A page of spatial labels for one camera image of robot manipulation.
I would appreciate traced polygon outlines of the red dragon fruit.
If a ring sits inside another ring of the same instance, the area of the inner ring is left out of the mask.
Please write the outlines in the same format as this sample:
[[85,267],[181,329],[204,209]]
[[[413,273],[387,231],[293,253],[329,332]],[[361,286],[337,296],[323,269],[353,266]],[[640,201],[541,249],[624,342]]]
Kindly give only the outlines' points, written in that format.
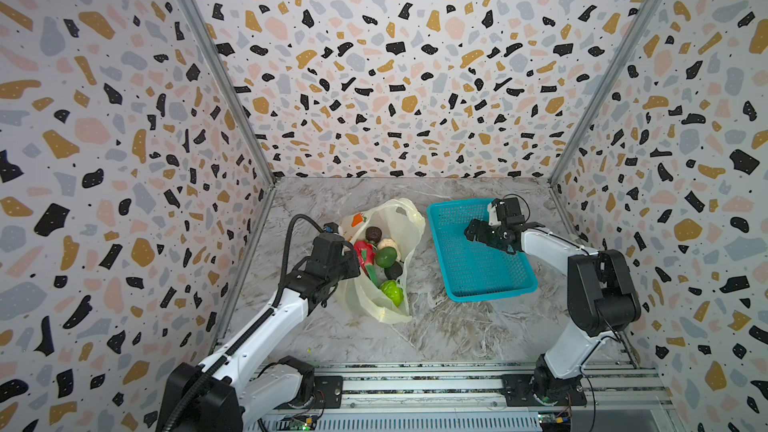
[[372,244],[364,240],[358,240],[354,243],[353,247],[362,268],[375,264],[376,248]]

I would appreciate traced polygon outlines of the dark purple mangosteen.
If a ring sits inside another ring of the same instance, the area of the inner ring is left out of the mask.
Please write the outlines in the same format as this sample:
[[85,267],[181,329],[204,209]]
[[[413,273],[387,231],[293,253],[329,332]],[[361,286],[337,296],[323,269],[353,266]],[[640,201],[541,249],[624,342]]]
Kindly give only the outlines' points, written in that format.
[[370,226],[365,230],[365,240],[373,245],[377,245],[383,239],[383,232],[379,227]]

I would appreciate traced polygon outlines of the green lime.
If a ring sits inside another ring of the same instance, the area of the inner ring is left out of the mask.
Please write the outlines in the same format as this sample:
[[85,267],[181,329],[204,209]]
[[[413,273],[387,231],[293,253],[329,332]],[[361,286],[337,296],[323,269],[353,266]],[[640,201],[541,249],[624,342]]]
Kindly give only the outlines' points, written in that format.
[[375,254],[375,263],[382,269],[390,267],[395,261],[398,261],[398,252],[393,248],[378,249]]

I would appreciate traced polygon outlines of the dark avocado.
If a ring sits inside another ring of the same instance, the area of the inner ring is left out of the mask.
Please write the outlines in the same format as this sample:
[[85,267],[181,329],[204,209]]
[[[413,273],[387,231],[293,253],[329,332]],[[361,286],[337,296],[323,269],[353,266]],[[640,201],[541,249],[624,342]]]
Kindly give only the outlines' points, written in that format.
[[403,274],[402,263],[395,261],[390,267],[384,269],[384,273],[388,280],[398,280]]

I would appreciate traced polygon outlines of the bright green custard apple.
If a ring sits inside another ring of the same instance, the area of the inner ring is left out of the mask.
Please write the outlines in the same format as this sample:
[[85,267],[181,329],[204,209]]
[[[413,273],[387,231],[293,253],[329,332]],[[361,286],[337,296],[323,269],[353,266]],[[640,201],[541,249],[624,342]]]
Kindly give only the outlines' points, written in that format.
[[387,280],[385,281],[381,287],[380,291],[391,300],[393,305],[395,307],[399,307],[404,300],[404,290],[402,287],[394,280]]

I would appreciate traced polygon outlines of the cream plastic bag orange print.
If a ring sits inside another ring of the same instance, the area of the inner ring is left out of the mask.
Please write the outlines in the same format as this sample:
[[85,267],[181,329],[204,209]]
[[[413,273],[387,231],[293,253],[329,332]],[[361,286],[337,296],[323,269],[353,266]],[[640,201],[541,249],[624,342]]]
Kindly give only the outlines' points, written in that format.
[[425,226],[425,218],[406,198],[342,220],[340,231],[362,267],[359,277],[339,286],[339,302],[348,312],[390,325],[412,320],[407,279]]

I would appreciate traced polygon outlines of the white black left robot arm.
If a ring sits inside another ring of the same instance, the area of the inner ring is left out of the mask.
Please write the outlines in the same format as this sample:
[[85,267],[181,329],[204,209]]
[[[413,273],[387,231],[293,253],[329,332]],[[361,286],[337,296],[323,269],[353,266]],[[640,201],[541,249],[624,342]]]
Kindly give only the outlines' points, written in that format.
[[199,364],[183,363],[171,372],[157,430],[241,431],[280,406],[313,406],[313,366],[291,356],[266,360],[289,332],[327,304],[340,282],[359,274],[353,245],[338,234],[319,234],[310,255],[254,319]]

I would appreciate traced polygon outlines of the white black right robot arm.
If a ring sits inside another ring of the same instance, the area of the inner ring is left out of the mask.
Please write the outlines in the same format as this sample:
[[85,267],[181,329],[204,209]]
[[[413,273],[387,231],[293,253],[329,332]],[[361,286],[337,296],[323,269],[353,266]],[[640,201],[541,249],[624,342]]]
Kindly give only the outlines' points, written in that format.
[[502,394],[510,407],[584,405],[584,366],[601,344],[639,319],[636,289],[621,252],[579,245],[526,219],[519,199],[492,200],[488,218],[471,220],[464,235],[508,254],[532,255],[563,273],[570,321],[531,374],[502,377]]

